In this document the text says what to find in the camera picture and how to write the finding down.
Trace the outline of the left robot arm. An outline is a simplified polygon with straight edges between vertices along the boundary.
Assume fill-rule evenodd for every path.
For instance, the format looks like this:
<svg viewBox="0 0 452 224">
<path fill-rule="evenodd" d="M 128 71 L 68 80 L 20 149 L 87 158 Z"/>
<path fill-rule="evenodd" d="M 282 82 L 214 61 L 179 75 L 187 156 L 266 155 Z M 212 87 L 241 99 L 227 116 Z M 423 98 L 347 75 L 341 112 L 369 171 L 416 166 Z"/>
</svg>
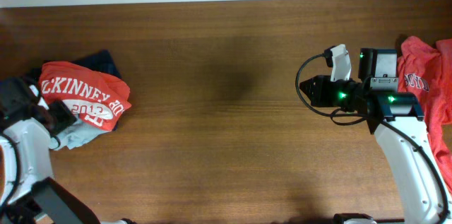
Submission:
<svg viewBox="0 0 452 224">
<path fill-rule="evenodd" d="M 54 180 L 50 134 L 39 121 L 52 121 L 46 109 L 15 103 L 1 114 L 1 222 L 36 223 L 48 217 L 53 223 L 101 224 L 90 208 Z"/>
</svg>

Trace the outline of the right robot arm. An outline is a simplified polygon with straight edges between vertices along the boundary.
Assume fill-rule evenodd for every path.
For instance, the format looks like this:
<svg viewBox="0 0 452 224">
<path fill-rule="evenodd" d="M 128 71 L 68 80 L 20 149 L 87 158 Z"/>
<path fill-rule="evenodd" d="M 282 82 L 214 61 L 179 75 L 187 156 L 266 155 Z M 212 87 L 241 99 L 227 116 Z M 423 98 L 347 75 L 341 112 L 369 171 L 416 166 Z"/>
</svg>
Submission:
<svg viewBox="0 0 452 224">
<path fill-rule="evenodd" d="M 295 80 L 300 100 L 319 114 L 337 122 L 348 117 L 349 125 L 367 122 L 370 134 L 381 147 L 403 204 L 405 223 L 450 223 L 451 194 L 434 160 L 427 125 L 417 98 L 392 87 L 394 78 L 383 77 L 383 88 L 367 76 L 358 83 L 351 78 L 315 76 Z"/>
</svg>

